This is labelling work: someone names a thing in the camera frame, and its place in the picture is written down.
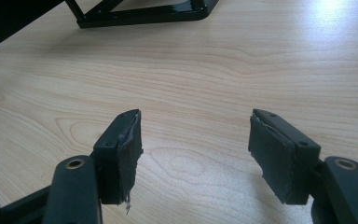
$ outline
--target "screw hole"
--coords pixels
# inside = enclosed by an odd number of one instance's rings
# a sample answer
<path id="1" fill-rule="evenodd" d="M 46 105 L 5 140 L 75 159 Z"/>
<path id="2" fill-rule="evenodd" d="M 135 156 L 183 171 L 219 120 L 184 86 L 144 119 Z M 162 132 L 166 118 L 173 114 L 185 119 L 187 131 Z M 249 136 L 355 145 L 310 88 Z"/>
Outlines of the screw hole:
<path id="1" fill-rule="evenodd" d="M 66 164 L 65 164 L 65 168 L 68 169 L 68 170 L 75 170 L 81 166 L 84 165 L 84 161 L 81 160 L 81 159 L 74 159 L 72 161 L 68 161 Z"/>
<path id="2" fill-rule="evenodd" d="M 343 159 L 336 159 L 335 160 L 336 165 L 341 167 L 342 169 L 346 169 L 346 170 L 355 170 L 357 168 L 356 164 L 353 163 L 352 161 L 347 161 L 347 160 L 343 160 Z"/>

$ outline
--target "black bracket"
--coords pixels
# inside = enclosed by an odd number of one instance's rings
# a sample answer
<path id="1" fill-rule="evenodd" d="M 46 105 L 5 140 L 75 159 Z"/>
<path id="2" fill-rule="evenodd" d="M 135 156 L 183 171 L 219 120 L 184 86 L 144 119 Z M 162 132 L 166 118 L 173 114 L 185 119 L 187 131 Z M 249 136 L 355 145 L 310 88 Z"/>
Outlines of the black bracket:
<path id="1" fill-rule="evenodd" d="M 141 111 L 120 114 L 90 156 L 60 162 L 50 186 L 5 207 L 0 224 L 93 223 L 102 221 L 101 203 L 127 203 L 142 153 Z"/>
<path id="2" fill-rule="evenodd" d="M 172 21 L 199 21 L 211 14 L 219 0 L 187 0 L 175 5 L 112 12 L 122 1 L 103 0 L 84 14 L 76 0 L 65 0 L 74 13 L 80 28 Z"/>
<path id="3" fill-rule="evenodd" d="M 286 120 L 254 109 L 249 151 L 282 203 L 314 199 L 314 223 L 358 223 L 358 162 L 340 157 L 319 159 L 321 147 Z"/>

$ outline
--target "desk surface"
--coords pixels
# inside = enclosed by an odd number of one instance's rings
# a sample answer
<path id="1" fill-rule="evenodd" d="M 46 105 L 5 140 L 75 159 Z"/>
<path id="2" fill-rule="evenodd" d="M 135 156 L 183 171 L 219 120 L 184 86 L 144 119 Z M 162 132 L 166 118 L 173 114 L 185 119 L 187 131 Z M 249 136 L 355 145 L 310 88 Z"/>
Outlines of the desk surface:
<path id="1" fill-rule="evenodd" d="M 358 1 L 220 0 L 204 21 L 88 30 L 61 4 L 0 44 L 0 204 L 140 108 L 132 208 L 104 223 L 311 223 L 312 200 L 280 204 L 247 151 L 255 107 L 358 161 Z"/>

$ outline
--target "black metal stand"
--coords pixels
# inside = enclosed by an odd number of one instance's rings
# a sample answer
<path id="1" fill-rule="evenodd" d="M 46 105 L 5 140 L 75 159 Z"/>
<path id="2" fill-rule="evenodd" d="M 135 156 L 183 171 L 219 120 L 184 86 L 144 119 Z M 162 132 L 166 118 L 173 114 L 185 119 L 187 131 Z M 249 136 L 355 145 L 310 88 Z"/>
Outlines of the black metal stand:
<path id="1" fill-rule="evenodd" d="M 184 3 L 170 6 L 112 12 L 122 1 L 103 0 L 84 14 L 76 0 L 65 0 L 74 13 L 80 28 L 172 21 L 199 21 L 208 17 L 218 2 L 218 0 L 187 0 Z"/>

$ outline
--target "wood grain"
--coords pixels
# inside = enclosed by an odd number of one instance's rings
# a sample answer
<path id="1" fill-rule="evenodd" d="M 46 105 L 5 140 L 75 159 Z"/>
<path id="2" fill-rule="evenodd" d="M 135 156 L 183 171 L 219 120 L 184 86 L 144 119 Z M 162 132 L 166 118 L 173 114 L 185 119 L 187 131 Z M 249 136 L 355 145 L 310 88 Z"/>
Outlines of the wood grain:
<path id="1" fill-rule="evenodd" d="M 204 21 L 88 30 L 61 4 L 0 44 L 0 204 L 140 108 L 132 208 L 104 223 L 311 223 L 312 200 L 280 204 L 247 151 L 255 107 L 358 161 L 358 1 L 220 0 Z"/>

